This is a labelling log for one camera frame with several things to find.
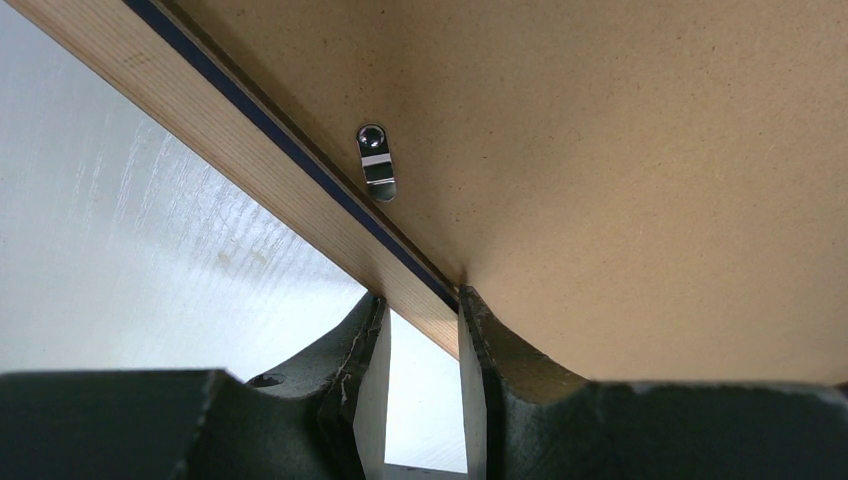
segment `wooden frame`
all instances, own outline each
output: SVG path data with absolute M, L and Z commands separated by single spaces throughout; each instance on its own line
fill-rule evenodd
M 456 288 L 179 11 L 149 0 L 9 3 L 457 356 Z

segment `black strip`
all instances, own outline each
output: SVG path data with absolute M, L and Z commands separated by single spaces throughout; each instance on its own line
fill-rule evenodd
M 419 264 L 397 240 L 392 237 L 359 203 L 354 201 L 336 180 L 301 149 L 262 108 L 251 100 L 239 86 L 227 76 L 211 58 L 194 44 L 171 22 L 150 0 L 124 0 L 142 20 L 168 42 L 191 66 L 209 83 L 221 92 L 236 108 L 262 131 L 277 147 L 309 175 L 333 200 L 353 216 L 371 235 L 383 244 L 403 265 L 424 282 L 430 290 L 444 301 L 453 311 L 459 304 L 453 292 L 448 290 L 430 272 Z

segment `white surface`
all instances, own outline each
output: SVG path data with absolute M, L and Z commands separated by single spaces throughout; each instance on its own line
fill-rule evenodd
M 0 2 L 0 372 L 247 379 L 364 289 Z M 459 366 L 394 317 L 387 458 L 465 471 Z

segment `screw head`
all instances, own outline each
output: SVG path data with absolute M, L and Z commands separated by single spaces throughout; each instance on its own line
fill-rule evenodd
M 356 139 L 365 148 L 377 148 L 386 141 L 386 132 L 379 125 L 365 125 L 359 129 Z

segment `metal clip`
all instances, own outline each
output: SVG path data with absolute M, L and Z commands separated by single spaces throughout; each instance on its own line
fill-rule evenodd
M 356 144 L 371 198 L 378 202 L 395 198 L 397 184 L 386 130 L 374 123 L 363 125 L 356 134 Z

